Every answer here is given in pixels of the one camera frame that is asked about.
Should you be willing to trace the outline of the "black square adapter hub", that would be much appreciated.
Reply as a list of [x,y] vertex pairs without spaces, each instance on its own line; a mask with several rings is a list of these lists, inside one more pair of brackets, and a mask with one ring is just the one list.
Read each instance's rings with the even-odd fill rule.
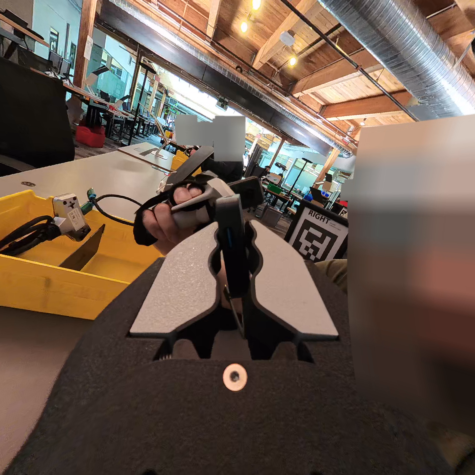
[[250,277],[240,195],[218,198],[215,211],[229,294],[232,298],[242,298],[246,296]]

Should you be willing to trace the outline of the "person's right hand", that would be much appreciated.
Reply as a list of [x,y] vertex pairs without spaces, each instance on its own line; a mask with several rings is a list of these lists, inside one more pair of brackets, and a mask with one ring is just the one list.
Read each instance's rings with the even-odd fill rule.
[[[186,187],[176,188],[173,199],[176,204],[185,203],[202,194],[202,191],[188,184]],[[191,236],[197,226],[179,229],[171,215],[169,201],[156,205],[152,210],[145,210],[142,215],[145,229],[157,239],[155,248],[163,255],[167,255],[177,244]]]

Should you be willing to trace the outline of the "yellow plastic bin with divider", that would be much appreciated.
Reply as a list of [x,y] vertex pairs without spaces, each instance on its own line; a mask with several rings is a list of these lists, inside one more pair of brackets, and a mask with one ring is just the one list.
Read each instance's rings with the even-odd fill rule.
[[[53,197],[40,198],[32,190],[0,200],[1,240],[26,225],[54,223]],[[155,260],[162,257],[153,246],[135,243],[132,223],[111,220],[99,211],[84,216],[91,231],[81,242],[60,235],[16,256],[1,254],[1,306],[95,319],[98,314]],[[59,265],[88,240],[102,224],[99,249],[81,270]]]

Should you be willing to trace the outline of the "large silver air duct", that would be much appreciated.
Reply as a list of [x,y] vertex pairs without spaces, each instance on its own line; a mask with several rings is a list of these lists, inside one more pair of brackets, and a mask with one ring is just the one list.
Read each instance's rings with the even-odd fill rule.
[[412,1],[320,3],[418,100],[419,120],[474,115],[474,80]]

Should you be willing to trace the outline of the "black bin divider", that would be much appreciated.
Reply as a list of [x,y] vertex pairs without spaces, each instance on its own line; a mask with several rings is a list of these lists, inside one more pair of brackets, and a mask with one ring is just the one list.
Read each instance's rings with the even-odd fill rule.
[[68,270],[81,271],[96,255],[104,229],[105,224],[102,224],[100,228],[76,251],[66,258],[59,267]]

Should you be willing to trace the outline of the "red plastic bin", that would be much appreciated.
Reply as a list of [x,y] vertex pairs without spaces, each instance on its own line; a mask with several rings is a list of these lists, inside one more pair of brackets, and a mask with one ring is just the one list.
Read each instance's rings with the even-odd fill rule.
[[79,144],[88,147],[103,148],[105,143],[105,127],[102,125],[94,127],[78,125],[76,128],[75,140]]

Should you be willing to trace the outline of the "wooden support post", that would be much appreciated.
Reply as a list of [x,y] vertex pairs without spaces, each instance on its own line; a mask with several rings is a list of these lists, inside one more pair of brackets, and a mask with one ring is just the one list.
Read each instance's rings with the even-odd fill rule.
[[76,50],[73,84],[83,88],[89,58],[91,55],[93,28],[97,11],[96,0],[83,0],[79,24],[78,44]]

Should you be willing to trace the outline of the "white adapter box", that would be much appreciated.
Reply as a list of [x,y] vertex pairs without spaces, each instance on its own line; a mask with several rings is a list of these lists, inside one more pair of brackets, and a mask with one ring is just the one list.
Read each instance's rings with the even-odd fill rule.
[[81,211],[78,198],[74,193],[53,197],[53,223],[59,228],[60,235],[81,242],[91,231]]

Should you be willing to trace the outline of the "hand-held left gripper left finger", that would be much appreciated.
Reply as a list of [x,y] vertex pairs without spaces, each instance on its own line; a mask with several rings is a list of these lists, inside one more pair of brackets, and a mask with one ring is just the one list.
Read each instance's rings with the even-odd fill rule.
[[133,337],[174,338],[220,303],[212,258],[220,263],[218,224],[209,224],[165,258],[130,328]]

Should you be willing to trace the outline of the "wooden board with metal stand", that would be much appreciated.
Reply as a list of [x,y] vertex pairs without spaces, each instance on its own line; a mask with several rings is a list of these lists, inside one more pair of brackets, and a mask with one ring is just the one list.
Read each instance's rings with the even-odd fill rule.
[[149,162],[155,162],[161,159],[169,162],[172,161],[173,157],[175,157],[173,153],[164,150],[163,147],[147,142],[123,146],[118,148],[118,151],[123,152],[131,157]]

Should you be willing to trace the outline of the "black chair back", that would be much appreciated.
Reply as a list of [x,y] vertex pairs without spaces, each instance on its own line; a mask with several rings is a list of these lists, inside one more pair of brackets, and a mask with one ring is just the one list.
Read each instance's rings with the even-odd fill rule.
[[1,58],[0,176],[73,161],[67,111],[62,81]]

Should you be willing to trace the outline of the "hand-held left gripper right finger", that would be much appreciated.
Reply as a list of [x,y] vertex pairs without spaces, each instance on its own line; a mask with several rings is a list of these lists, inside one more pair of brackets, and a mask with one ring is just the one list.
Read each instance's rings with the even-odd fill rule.
[[334,341],[337,328],[302,256],[257,220],[245,224],[254,306],[298,341]]

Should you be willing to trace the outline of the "grey storage crate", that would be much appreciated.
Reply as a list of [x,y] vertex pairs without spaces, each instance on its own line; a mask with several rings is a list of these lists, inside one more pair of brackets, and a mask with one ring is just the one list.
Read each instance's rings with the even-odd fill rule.
[[261,222],[269,228],[275,228],[282,218],[282,215],[283,212],[281,210],[272,206],[266,206],[261,217]]

